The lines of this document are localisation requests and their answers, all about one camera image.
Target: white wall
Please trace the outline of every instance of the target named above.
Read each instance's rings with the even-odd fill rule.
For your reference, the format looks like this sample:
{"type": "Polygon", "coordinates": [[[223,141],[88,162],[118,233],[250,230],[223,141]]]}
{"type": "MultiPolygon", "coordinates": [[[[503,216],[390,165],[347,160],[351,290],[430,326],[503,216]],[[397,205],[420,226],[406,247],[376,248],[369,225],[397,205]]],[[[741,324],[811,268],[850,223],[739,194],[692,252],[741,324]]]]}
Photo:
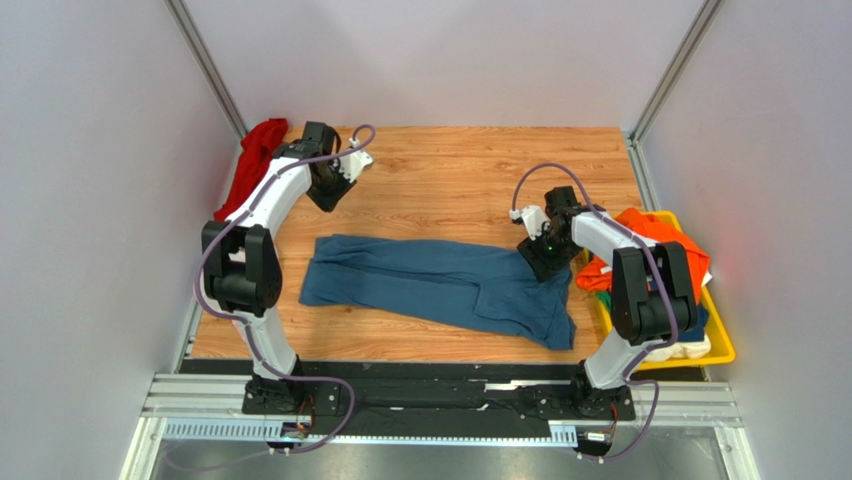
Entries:
{"type": "Polygon", "coordinates": [[[162,1],[0,7],[0,477],[116,478],[236,136],[162,1]]]}
{"type": "Polygon", "coordinates": [[[729,1],[644,152],[712,255],[763,478],[849,478],[852,3],[729,1]]]}
{"type": "Polygon", "coordinates": [[[187,0],[249,126],[632,128],[701,0],[187,0]]]}

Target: yellow basket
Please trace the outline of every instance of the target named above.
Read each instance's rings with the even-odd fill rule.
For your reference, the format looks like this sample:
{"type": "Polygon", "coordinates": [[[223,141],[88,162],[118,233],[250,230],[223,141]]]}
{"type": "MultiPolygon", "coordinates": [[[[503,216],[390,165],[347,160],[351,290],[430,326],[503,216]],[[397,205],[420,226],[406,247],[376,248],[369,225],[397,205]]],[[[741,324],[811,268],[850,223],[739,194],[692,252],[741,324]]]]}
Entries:
{"type": "MultiPolygon", "coordinates": [[[[680,223],[677,217],[672,212],[658,211],[647,212],[654,215],[665,223],[675,227],[682,232],[680,223]]],[[[585,263],[589,263],[589,252],[583,252],[585,263]]],[[[725,331],[725,325],[722,324],[722,319],[719,317],[719,312],[716,310],[716,305],[713,303],[713,297],[707,287],[701,288],[701,305],[707,310],[710,316],[707,318],[707,326],[704,328],[704,333],[710,339],[710,351],[707,355],[701,358],[672,358],[664,362],[643,362],[637,370],[655,370],[658,368],[675,368],[675,367],[696,367],[702,365],[717,365],[720,363],[731,363],[737,357],[734,351],[734,346],[731,344],[731,339],[728,337],[728,332],[725,331]]],[[[609,335],[612,330],[612,318],[609,316],[609,311],[606,305],[595,299],[595,310],[598,312],[598,319],[601,322],[604,335],[609,335]]]]}

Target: orange cloth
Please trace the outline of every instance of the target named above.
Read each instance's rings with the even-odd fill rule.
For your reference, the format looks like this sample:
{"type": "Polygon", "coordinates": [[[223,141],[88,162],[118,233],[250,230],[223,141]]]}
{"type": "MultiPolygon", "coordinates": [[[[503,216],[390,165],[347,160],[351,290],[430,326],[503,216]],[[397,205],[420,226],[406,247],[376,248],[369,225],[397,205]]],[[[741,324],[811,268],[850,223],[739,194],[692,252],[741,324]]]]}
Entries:
{"type": "MultiPolygon", "coordinates": [[[[692,291],[695,301],[701,298],[701,282],[710,268],[710,257],[698,248],[691,238],[678,232],[676,228],[657,217],[642,214],[635,208],[628,208],[615,217],[618,223],[648,238],[665,243],[678,242],[686,250],[686,260],[689,263],[689,277],[692,280],[692,291]]],[[[602,292],[612,287],[612,272],[601,273],[606,263],[600,258],[594,258],[577,274],[577,286],[590,292],[602,292]]]]}

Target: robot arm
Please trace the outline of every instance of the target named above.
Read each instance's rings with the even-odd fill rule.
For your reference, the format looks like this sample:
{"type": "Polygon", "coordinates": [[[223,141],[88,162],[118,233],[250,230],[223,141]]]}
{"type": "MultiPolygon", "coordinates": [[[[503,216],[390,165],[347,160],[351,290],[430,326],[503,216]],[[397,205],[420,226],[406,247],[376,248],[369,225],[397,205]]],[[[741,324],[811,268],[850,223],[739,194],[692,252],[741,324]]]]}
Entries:
{"type": "MultiPolygon", "coordinates": [[[[296,352],[287,342],[278,309],[283,278],[275,250],[275,234],[287,218],[296,200],[303,194],[322,210],[330,212],[340,198],[356,183],[372,157],[363,149],[338,160],[304,163],[317,156],[330,155],[337,132],[317,122],[308,122],[303,136],[285,143],[273,155],[269,170],[246,202],[226,222],[208,222],[202,231],[206,250],[228,222],[237,222],[214,245],[204,265],[204,293],[218,303],[222,311],[242,319],[234,321],[240,336],[249,345],[256,375],[277,380],[264,365],[285,374],[297,366],[296,352]],[[279,174],[287,165],[302,162],[279,174]],[[251,214],[239,220],[245,211],[251,214]]],[[[351,139],[352,148],[358,146],[351,139]]]]}
{"type": "MultiPolygon", "coordinates": [[[[697,325],[695,300],[686,252],[678,243],[625,235],[581,205],[572,187],[559,187],[545,195],[544,211],[528,206],[510,212],[523,224],[528,238],[518,250],[543,282],[566,268],[583,248],[612,268],[612,321],[614,329],[600,348],[583,362],[584,375],[577,380],[576,401],[589,414],[605,408],[625,388],[647,349],[671,335],[671,325],[659,291],[648,290],[651,266],[636,238],[651,250],[668,292],[679,332],[697,325]]],[[[604,217],[612,217],[601,212],[604,217]]]]}

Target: wooden table surface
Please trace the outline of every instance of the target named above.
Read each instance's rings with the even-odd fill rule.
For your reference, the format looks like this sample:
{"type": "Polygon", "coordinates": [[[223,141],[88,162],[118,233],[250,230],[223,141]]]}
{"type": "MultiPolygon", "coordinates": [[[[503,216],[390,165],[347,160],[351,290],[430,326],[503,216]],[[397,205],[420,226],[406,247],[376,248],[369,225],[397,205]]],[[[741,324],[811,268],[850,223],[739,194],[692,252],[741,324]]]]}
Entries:
{"type": "MultiPolygon", "coordinates": [[[[338,129],[343,138],[351,128],[338,129]]],[[[293,129],[286,139],[301,136],[293,129]]],[[[525,230],[508,211],[521,175],[542,162],[571,168],[596,204],[619,213],[640,207],[621,132],[615,128],[382,127],[368,148],[375,159],[332,213],[307,196],[275,239],[284,289],[278,311],[303,359],[449,362],[577,362],[603,340],[592,297],[572,281],[568,313],[574,349],[550,351],[529,340],[464,330],[360,307],[306,307],[299,290],[314,240],[334,233],[398,240],[435,238],[515,248],[525,230]]],[[[518,206],[544,207],[544,193],[570,185],[556,169],[534,173],[518,206]]],[[[205,314],[193,357],[249,357],[230,322],[205,314]]]]}

